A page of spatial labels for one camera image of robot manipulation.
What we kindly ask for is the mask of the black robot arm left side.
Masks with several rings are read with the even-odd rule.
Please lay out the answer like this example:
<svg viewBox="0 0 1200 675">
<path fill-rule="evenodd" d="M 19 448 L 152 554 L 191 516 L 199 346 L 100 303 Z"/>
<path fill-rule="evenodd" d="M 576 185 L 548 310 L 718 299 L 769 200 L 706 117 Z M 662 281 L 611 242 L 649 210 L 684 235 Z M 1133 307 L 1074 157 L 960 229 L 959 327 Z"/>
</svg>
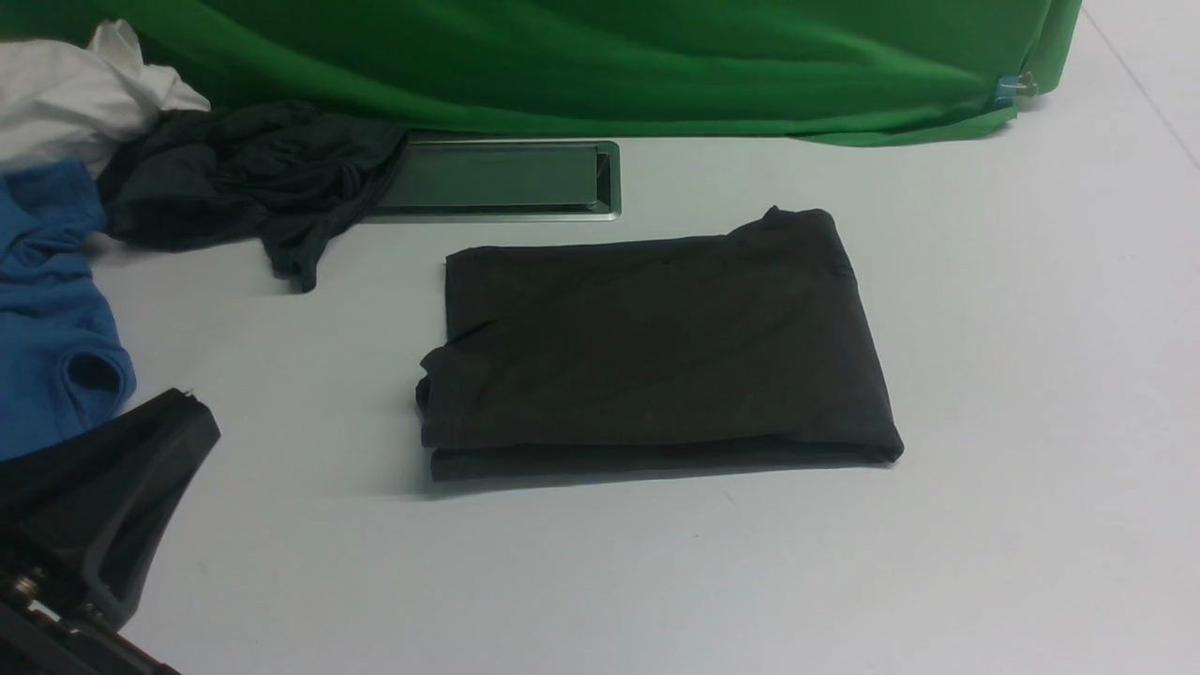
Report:
<svg viewBox="0 0 1200 675">
<path fill-rule="evenodd" d="M 121 637 L 166 528 L 221 440 L 167 390 L 73 440 L 2 462 L 1 670 L 169 674 Z"/>
</svg>

